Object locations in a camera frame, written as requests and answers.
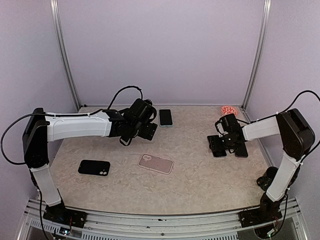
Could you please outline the pink clear phone case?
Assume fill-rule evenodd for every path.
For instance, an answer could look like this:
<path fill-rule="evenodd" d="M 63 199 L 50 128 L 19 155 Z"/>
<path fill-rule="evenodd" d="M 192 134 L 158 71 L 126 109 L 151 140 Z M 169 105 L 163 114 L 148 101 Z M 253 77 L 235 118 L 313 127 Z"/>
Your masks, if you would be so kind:
<path fill-rule="evenodd" d="M 168 175 L 172 171 L 174 162 L 170 159 L 145 153 L 140 157 L 137 165 L 153 172 Z"/>

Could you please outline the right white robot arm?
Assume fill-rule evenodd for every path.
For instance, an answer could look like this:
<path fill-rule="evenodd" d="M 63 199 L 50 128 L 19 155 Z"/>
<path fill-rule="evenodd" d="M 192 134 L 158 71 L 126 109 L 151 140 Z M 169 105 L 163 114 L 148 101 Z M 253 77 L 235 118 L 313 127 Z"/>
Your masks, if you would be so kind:
<path fill-rule="evenodd" d="M 316 135 L 297 108 L 258 119 L 244 126 L 236 116 L 227 114 L 215 122 L 216 135 L 207 136 L 215 158 L 233 154 L 248 157 L 246 144 L 258 140 L 269 160 L 278 164 L 270 186 L 260 199 L 256 218 L 266 222 L 277 211 L 305 158 L 314 151 Z"/>

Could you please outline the red white patterned bowl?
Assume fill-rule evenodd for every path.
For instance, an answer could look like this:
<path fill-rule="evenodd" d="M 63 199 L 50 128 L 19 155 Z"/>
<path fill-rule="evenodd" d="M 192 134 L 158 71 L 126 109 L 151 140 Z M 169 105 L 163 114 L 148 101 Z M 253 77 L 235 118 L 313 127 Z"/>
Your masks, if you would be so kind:
<path fill-rule="evenodd" d="M 221 106 L 220 112 L 223 116 L 229 115 L 229 114 L 234 114 L 235 116 L 237 116 L 239 113 L 238 109 L 234 106 L 231 106 L 231 105 Z"/>

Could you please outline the black phone silver edge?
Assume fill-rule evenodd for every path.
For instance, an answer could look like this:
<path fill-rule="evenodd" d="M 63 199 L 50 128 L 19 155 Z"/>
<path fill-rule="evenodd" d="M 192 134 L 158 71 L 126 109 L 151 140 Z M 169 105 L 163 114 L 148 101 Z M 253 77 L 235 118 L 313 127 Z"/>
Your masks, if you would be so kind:
<path fill-rule="evenodd" d="M 227 153 L 225 150 L 221 150 L 221 151 L 213 150 L 212 154 L 214 158 L 224 158 L 227 156 Z"/>

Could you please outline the black phone case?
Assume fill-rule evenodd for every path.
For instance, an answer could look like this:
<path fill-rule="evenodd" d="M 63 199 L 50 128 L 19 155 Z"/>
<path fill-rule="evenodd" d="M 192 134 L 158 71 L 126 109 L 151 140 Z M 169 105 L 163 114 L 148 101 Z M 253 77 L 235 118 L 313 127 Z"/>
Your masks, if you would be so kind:
<path fill-rule="evenodd" d="M 84 159 L 81 161 L 77 171 L 83 175 L 106 177 L 109 174 L 110 167 L 111 164 L 108 161 Z"/>

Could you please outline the right aluminium frame post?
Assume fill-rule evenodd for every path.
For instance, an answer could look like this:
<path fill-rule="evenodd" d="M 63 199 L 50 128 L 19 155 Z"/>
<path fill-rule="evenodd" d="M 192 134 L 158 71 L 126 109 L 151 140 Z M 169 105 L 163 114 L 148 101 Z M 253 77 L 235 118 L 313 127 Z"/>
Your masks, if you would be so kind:
<path fill-rule="evenodd" d="M 253 58 L 253 65 L 251 68 L 247 89 L 241 105 L 241 108 L 243 109 L 244 112 L 248 109 L 250 99 L 254 91 L 254 86 L 256 83 L 257 74 L 259 71 L 259 66 L 260 66 L 262 55 L 263 55 L 263 49 L 264 49 L 264 43 L 265 43 L 267 30 L 268 30 L 271 6 L 272 6 L 271 0 L 265 0 L 263 2 L 263 11 L 262 11 L 260 29 L 258 33 L 257 46 L 255 50 L 255 55 Z"/>

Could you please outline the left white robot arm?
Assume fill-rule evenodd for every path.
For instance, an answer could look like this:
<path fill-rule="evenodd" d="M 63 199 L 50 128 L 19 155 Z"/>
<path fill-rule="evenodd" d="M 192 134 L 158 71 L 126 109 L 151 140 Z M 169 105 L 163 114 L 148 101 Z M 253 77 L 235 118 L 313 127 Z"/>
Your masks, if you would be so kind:
<path fill-rule="evenodd" d="M 118 138 L 129 146 L 136 137 L 151 141 L 157 124 L 157 110 L 149 99 L 136 99 L 130 107 L 98 109 L 85 113 L 51 113 L 36 108 L 22 135 L 24 162 L 42 199 L 51 207 L 49 212 L 63 223 L 70 211 L 62 205 L 63 199 L 52 177 L 48 144 L 66 139 L 102 137 Z"/>

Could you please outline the front aluminium rail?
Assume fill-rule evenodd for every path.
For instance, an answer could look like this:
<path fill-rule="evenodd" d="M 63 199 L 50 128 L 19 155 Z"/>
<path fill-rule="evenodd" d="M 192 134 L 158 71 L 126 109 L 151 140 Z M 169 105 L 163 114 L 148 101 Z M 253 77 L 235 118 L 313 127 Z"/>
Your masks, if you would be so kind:
<path fill-rule="evenodd" d="M 255 238 L 255 230 L 274 222 L 243 227 L 240 213 L 256 210 L 257 205 L 232 210 L 195 214 L 127 214 L 98 211 L 67 206 L 75 211 L 86 212 L 83 228 L 72 227 L 71 235 L 59 234 L 60 228 L 67 226 L 43 219 L 44 230 L 55 233 L 66 240 L 236 240 L 239 233 L 250 231 Z M 32 228 L 41 231 L 40 201 L 29 199 L 19 224 L 15 240 L 27 240 Z M 305 219 L 298 202 L 291 198 L 287 202 L 285 222 L 276 236 L 289 240 L 311 240 Z"/>

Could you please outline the dark green mug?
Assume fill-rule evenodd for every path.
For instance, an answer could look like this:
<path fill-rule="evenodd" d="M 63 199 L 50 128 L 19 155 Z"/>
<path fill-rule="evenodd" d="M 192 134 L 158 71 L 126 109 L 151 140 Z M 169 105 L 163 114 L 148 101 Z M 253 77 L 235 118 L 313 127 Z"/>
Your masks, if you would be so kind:
<path fill-rule="evenodd" d="M 267 170 L 265 171 L 265 173 L 256 180 L 257 185 L 264 192 L 266 192 L 267 189 L 272 184 L 273 180 L 275 179 L 277 172 L 278 172 L 277 167 L 275 167 L 275 166 L 268 167 Z"/>

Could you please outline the left aluminium frame post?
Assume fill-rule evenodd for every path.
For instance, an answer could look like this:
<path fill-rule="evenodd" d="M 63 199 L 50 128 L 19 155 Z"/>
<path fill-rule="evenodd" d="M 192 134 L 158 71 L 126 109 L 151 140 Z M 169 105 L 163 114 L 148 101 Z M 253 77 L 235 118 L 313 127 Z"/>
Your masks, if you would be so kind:
<path fill-rule="evenodd" d="M 63 69 L 66 75 L 66 81 L 70 90 L 71 98 L 73 100 L 75 109 L 78 111 L 81 108 L 81 101 L 80 101 L 76 84 L 72 75 L 70 62 L 68 59 L 68 54 L 67 54 L 67 49 L 64 41 L 63 29 L 62 29 L 62 23 L 60 18 L 59 3 L 57 0 L 50 0 L 49 2 L 50 2 L 51 15 L 53 19 L 53 25 L 54 25 L 55 34 L 56 34 L 57 43 L 58 43 L 58 49 L 60 52 Z"/>

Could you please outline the aluminium frame post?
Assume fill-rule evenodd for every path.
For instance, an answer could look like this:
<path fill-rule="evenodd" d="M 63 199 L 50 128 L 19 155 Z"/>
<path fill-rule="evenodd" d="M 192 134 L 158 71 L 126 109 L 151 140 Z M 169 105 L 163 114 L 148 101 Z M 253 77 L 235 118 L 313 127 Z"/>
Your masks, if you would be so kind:
<path fill-rule="evenodd" d="M 63 29 L 62 29 L 62 23 L 60 18 L 59 3 L 57 0 L 50 0 L 49 2 L 50 2 L 51 15 L 53 19 L 53 25 L 54 25 L 55 34 L 56 34 L 57 43 L 58 43 L 58 49 L 60 52 L 63 69 L 66 75 L 66 81 L 70 90 L 71 98 L 73 100 L 75 109 L 78 111 L 81 108 L 81 101 L 80 101 L 76 84 L 72 75 L 70 62 L 68 59 L 68 54 L 67 54 L 67 49 L 64 41 Z"/>
<path fill-rule="evenodd" d="M 260 66 L 262 55 L 263 55 L 263 49 L 264 49 L 264 43 L 265 43 L 267 30 L 268 30 L 271 6 L 272 6 L 271 0 L 265 0 L 263 2 L 263 11 L 262 11 L 260 29 L 258 33 L 257 46 L 255 50 L 255 55 L 253 58 L 253 65 L 251 68 L 247 89 L 241 105 L 241 108 L 243 109 L 244 112 L 248 109 L 250 99 L 254 91 L 254 86 L 256 83 L 257 74 L 259 71 L 259 66 Z"/>

